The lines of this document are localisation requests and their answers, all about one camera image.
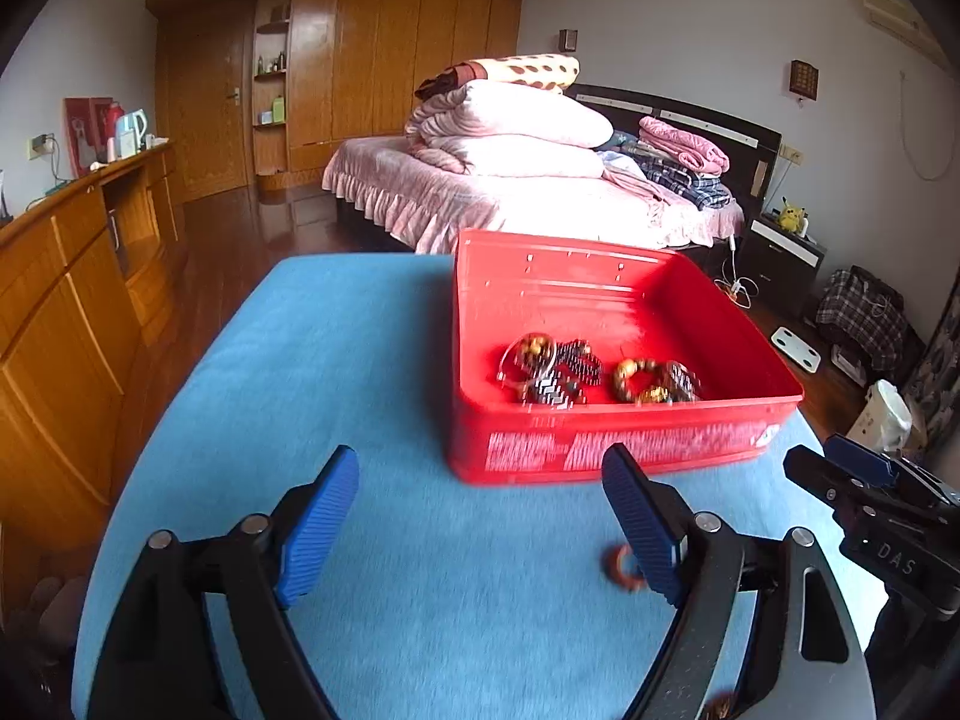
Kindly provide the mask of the thin silver bangle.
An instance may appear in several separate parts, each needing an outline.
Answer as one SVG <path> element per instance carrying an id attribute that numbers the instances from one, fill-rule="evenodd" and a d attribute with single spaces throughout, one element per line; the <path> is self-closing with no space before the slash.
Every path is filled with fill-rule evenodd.
<path id="1" fill-rule="evenodd" d="M 544 383 L 556 366 L 558 343 L 547 333 L 526 333 L 501 355 L 494 378 L 521 401 L 534 397 L 534 388 Z"/>

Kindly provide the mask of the white plastic appliance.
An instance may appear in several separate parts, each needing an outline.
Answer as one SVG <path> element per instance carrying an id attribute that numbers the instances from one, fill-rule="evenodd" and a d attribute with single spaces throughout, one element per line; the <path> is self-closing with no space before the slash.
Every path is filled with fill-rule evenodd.
<path id="1" fill-rule="evenodd" d="M 866 405 L 846 437 L 879 454 L 896 454 L 905 449 L 911 429 L 907 402 L 893 383 L 880 379 L 867 390 Z"/>

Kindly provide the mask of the plaid fabric bag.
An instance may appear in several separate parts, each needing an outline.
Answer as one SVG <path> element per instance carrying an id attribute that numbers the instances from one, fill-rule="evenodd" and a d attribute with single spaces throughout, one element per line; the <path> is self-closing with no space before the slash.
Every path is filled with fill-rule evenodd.
<path id="1" fill-rule="evenodd" d="M 862 266 L 833 271 L 815 309 L 814 322 L 861 349 L 877 374 L 895 371 L 903 358 L 910 324 L 903 298 Z"/>

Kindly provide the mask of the black bedside table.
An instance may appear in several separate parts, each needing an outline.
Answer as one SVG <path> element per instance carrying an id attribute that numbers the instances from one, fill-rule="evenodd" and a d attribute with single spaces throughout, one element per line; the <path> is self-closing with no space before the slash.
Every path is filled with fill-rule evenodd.
<path id="1" fill-rule="evenodd" d="M 827 250 L 807 238 L 781 231 L 770 216 L 755 216 L 743 236 L 737 268 L 758 288 L 770 309 L 799 317 L 811 297 Z"/>

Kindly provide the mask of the red metal tin box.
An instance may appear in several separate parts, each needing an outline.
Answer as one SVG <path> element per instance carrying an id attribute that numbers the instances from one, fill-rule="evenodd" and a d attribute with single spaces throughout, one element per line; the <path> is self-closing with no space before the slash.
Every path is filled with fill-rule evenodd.
<path id="1" fill-rule="evenodd" d="M 534 332 L 558 359 L 521 401 L 494 374 Z M 460 232 L 452 352 L 448 465 L 470 484 L 594 481 L 617 442 L 649 473 L 752 460 L 804 398 L 745 312 L 669 250 Z"/>

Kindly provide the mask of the yellow pikachu plush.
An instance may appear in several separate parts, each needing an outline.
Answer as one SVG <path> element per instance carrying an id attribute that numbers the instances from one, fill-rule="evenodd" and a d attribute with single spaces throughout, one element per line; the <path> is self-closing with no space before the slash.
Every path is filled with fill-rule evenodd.
<path id="1" fill-rule="evenodd" d="M 781 208 L 776 218 L 779 229 L 798 238 L 805 238 L 809 231 L 809 216 L 802 206 L 793 205 L 786 197 L 781 199 Z"/>

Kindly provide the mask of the folded plaid clothes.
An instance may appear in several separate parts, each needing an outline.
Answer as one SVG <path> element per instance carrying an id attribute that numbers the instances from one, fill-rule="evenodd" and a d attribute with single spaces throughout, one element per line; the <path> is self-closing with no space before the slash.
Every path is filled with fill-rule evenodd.
<path id="1" fill-rule="evenodd" d="M 649 182 L 692 202 L 698 210 L 719 210 L 734 200 L 734 193 L 718 176 L 693 171 L 675 161 L 669 153 L 641 142 L 631 133 L 615 130 L 597 153 L 608 167 L 643 174 Z"/>

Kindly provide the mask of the wooden sideboard cabinet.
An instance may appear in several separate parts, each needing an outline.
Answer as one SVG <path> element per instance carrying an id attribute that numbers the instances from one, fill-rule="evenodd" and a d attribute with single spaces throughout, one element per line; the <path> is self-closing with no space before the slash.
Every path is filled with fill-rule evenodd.
<path id="1" fill-rule="evenodd" d="M 132 383 L 179 300 L 172 145 L 91 172 L 2 229 L 2 608 L 103 536 L 132 468 Z"/>

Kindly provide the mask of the bed with pink cover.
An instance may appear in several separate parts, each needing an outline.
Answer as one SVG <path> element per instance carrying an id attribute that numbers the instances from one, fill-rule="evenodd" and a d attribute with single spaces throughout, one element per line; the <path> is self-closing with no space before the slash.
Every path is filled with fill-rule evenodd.
<path id="1" fill-rule="evenodd" d="M 709 247 L 758 215 L 782 138 L 766 125 L 633 89 L 576 83 L 563 96 L 638 137 L 651 115 L 708 138 L 729 158 L 719 176 L 734 200 L 719 210 L 608 167 L 599 179 L 459 176 L 417 160 L 405 133 L 348 138 L 322 174 L 322 187 L 361 221 L 417 254 L 454 252 L 467 229 L 612 242 L 646 249 Z"/>

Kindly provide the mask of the folded pink blanket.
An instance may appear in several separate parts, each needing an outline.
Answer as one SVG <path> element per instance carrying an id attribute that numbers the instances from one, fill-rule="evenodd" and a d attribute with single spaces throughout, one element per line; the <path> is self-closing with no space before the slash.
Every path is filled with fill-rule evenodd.
<path id="1" fill-rule="evenodd" d="M 729 171 L 731 163 L 727 154 L 708 138 L 672 127 L 651 115 L 640 120 L 638 137 L 641 142 L 669 154 L 672 160 L 703 176 L 719 177 Z"/>

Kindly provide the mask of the stacked pink white quilts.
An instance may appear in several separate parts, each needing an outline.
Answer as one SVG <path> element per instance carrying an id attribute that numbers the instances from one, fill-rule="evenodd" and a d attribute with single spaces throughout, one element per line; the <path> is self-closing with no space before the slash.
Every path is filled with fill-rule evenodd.
<path id="1" fill-rule="evenodd" d="M 604 114 L 523 85 L 467 83 L 416 107 L 409 153 L 459 176 L 599 179 L 599 148 L 613 135 Z"/>

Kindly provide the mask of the white electric kettle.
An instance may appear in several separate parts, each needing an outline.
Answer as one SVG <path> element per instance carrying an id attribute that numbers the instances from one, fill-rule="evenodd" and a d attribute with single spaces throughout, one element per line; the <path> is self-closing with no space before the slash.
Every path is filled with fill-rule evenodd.
<path id="1" fill-rule="evenodd" d="M 116 153 L 121 160 L 128 160 L 142 153 L 146 148 L 148 117 L 143 109 L 132 110 L 121 115 L 116 122 Z"/>

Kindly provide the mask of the wooden wardrobe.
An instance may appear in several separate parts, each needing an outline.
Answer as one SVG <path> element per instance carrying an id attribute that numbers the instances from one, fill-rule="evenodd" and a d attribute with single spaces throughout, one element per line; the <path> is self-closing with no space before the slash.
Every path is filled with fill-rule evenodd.
<path id="1" fill-rule="evenodd" d="M 523 0 L 145 0 L 155 109 L 181 199 L 319 177 L 348 138 L 395 135 L 428 76 L 517 47 Z"/>

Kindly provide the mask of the wall air conditioner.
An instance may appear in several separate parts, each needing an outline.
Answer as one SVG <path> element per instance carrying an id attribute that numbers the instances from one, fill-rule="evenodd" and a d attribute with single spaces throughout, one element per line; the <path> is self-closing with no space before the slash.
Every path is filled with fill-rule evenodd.
<path id="1" fill-rule="evenodd" d="M 926 21 L 900 0 L 861 0 L 867 21 L 945 71 L 952 68 L 949 57 L 935 39 Z"/>

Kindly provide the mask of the red picture frame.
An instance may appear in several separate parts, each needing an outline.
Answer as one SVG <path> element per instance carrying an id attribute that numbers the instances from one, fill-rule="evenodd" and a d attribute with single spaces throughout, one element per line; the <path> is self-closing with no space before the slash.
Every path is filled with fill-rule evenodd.
<path id="1" fill-rule="evenodd" d="M 116 117 L 124 110 L 112 98 L 65 98 L 62 106 L 71 171 L 81 179 L 94 163 L 109 161 Z"/>

